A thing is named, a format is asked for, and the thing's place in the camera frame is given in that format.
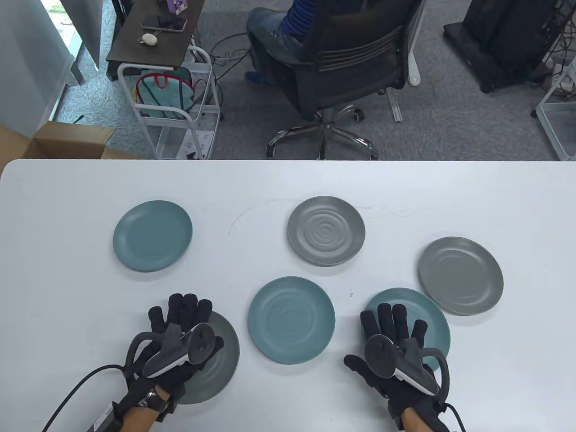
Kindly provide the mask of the person's left hand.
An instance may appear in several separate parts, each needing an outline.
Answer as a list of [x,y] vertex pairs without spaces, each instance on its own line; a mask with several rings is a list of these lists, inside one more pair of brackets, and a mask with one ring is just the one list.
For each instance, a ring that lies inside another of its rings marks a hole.
[[186,383],[224,347],[211,314],[210,300],[179,293],[169,297],[167,315],[159,306],[149,310],[151,330],[134,337],[124,364],[126,405],[161,413],[183,397]]

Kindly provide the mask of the person's right hand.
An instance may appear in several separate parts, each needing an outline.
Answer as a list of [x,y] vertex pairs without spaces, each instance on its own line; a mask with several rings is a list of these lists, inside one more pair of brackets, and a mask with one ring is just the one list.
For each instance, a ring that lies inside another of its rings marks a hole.
[[412,333],[404,305],[380,304],[377,315],[369,310],[360,315],[366,344],[364,358],[346,355],[344,364],[357,372],[387,399],[387,408],[399,430],[446,432],[438,415],[445,411],[449,390],[448,369],[442,370],[442,387],[423,354],[440,356],[435,348],[424,348],[427,323],[418,319]]

